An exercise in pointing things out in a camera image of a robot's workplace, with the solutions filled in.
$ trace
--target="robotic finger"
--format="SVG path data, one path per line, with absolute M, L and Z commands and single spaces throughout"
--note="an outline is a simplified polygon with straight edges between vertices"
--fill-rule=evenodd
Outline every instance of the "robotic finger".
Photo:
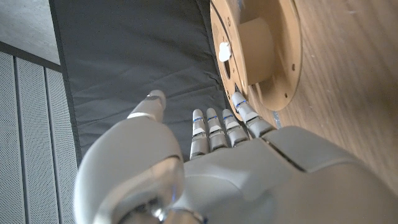
M 270 123 L 256 113 L 240 92 L 235 92 L 232 95 L 232 102 L 253 138 L 259 138 L 274 129 Z
M 205 128 L 205 122 L 203 119 L 203 113 L 201 110 L 196 109 L 193 111 L 192 121 L 192 143 L 190 160 L 197 157 L 203 156 L 209 153 L 209 144 L 207 141 L 207 134 Z
M 221 128 L 220 121 L 217 119 L 216 111 L 213 108 L 208 108 L 206 111 L 207 123 L 209 125 L 209 142 L 210 150 L 228 147 L 225 139 L 225 134 Z
M 242 126 L 236 121 L 236 118 L 230 110 L 223 110 L 223 120 L 231 147 L 235 147 L 239 143 L 249 140 L 249 136 L 246 134 Z

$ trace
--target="white knob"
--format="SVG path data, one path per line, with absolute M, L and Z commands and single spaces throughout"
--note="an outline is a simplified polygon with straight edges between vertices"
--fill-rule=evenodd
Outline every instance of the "white knob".
M 228 42 L 220 43 L 220 52 L 218 52 L 218 59 L 220 62 L 226 62 L 231 57 L 231 46 Z

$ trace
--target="fingertip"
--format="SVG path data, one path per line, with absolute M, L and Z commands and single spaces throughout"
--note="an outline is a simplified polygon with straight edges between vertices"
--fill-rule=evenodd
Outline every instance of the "fingertip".
M 203 118 L 203 113 L 201 112 L 201 110 L 196 109 L 192 113 L 192 118 L 193 118 L 193 120 L 196 120 L 198 118 Z
M 246 101 L 245 97 L 243 97 L 243 95 L 240 92 L 235 92 L 234 94 L 232 94 L 232 103 L 234 105 L 234 107 L 236 108 L 237 105 L 239 105 L 240 103 Z
M 211 119 L 211 118 L 217 117 L 217 113 L 216 113 L 216 111 L 213 108 L 208 108 L 206 110 L 206 117 L 207 117 L 207 119 Z
M 166 109 L 166 96 L 162 90 L 152 90 L 148 96 L 158 96 L 163 110 Z
M 223 110 L 223 117 L 224 117 L 224 119 L 227 118 L 227 117 L 229 117 L 229 116 L 233 116 L 233 115 L 232 115 L 232 112 L 231 112 L 229 109 Z

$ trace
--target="perforated metal panel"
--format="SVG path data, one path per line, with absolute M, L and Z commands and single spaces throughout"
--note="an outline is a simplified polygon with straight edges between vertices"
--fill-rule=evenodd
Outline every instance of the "perforated metal panel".
M 16 62 L 29 223 L 58 223 L 44 68 Z
M 0 223 L 25 223 L 14 61 L 0 52 Z
M 46 69 L 50 120 L 58 176 L 58 197 L 62 223 L 74 223 L 73 185 L 77 175 L 75 145 L 62 74 Z

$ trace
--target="hole in wood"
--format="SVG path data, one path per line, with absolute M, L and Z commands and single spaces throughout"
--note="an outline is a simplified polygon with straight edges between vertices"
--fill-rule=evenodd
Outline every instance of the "hole in wood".
M 228 77 L 228 79 L 230 79 L 231 71 L 229 69 L 229 61 L 224 62 L 224 68 L 225 68 L 226 76 Z
M 241 90 L 239 90 L 239 88 L 238 88 L 238 86 L 237 86 L 237 84 L 235 83 L 235 92 L 241 92 Z

